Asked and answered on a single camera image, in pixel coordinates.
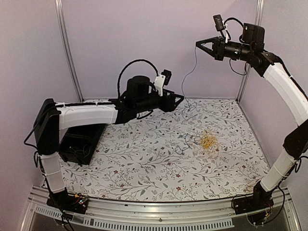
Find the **robotic arm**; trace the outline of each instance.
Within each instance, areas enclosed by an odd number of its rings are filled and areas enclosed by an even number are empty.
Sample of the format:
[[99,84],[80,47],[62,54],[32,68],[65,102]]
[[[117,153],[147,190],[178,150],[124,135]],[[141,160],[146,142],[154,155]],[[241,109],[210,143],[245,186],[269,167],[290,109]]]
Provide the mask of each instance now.
[[154,83],[148,77],[135,76],[128,80],[127,90],[122,96],[104,103],[55,103],[53,99],[45,100],[26,140],[34,132],[40,168],[50,191],[48,205],[77,213],[85,213],[87,207],[87,203],[76,203],[76,198],[69,195],[65,188],[58,157],[59,131],[91,124],[127,123],[137,118],[139,113],[151,113],[156,108],[172,112],[184,97],[163,89],[170,78],[171,72],[167,70],[158,75]]
[[[287,71],[282,59],[264,50],[264,28],[244,23],[240,42],[229,41],[227,29],[220,15],[215,15],[217,31],[222,36],[196,42],[196,46],[215,60],[224,57],[249,63],[261,77],[264,77],[280,94],[292,112],[298,127],[284,140],[283,149],[269,173],[254,187],[251,197],[234,199],[237,214],[263,209],[273,205],[271,194],[294,169],[301,154],[308,148],[308,98]],[[205,46],[212,43],[212,49]]]

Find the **leaf pattern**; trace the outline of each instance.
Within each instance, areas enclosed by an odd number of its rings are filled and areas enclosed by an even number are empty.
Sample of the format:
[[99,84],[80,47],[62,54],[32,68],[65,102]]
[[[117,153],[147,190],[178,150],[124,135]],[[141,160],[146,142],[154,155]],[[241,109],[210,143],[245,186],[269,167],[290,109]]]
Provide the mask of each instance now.
[[[204,133],[215,146],[200,145]],[[72,193],[155,202],[250,193],[269,170],[234,100],[191,99],[172,113],[108,125],[89,166],[60,163]]]

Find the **cable tie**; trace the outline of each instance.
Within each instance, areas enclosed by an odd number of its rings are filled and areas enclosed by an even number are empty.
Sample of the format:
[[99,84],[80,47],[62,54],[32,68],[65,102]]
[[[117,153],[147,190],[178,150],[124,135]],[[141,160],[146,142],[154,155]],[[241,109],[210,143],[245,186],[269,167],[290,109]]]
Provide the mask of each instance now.
[[279,175],[281,175],[282,177],[288,178],[289,176],[285,176],[283,174],[281,174],[281,172],[276,168],[275,164],[273,165],[274,169],[278,172]]

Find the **table surface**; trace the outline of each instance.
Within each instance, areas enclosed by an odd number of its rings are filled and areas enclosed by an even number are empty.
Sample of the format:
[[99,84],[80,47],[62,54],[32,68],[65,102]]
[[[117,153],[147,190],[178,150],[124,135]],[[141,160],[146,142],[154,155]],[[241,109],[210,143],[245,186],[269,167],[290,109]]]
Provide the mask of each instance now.
[[108,125],[89,166],[61,167],[72,193],[153,202],[251,193],[269,170],[237,102],[209,99]]

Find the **vertical metal pole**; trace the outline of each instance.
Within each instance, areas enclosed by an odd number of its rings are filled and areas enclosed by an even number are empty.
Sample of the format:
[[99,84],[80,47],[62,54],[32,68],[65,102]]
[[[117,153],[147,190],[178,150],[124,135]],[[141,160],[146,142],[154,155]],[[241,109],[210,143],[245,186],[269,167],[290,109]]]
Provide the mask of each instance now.
[[64,20],[62,0],[55,0],[55,5],[56,5],[56,11],[57,11],[57,16],[58,16],[58,22],[59,22],[59,28],[60,28],[61,38],[63,42],[64,52],[65,52],[66,59],[67,59],[68,69],[70,71],[70,74],[73,80],[73,84],[75,87],[77,97],[79,101],[82,102],[84,99],[81,93],[81,88],[78,82],[75,66],[73,63],[72,53],[71,53],[71,49],[69,46],[69,41],[68,41],[68,36],[67,36],[67,31],[66,31],[66,26],[65,26],[65,20]]
[[[258,25],[258,26],[261,25],[262,16],[263,16],[263,9],[264,9],[264,0],[258,0],[256,15],[255,15],[255,25]],[[247,74],[242,78],[240,90],[239,90],[239,93],[237,94],[237,98],[236,98],[236,100],[239,104],[241,104],[250,71],[251,71],[251,67],[249,66],[248,70],[247,70]]]

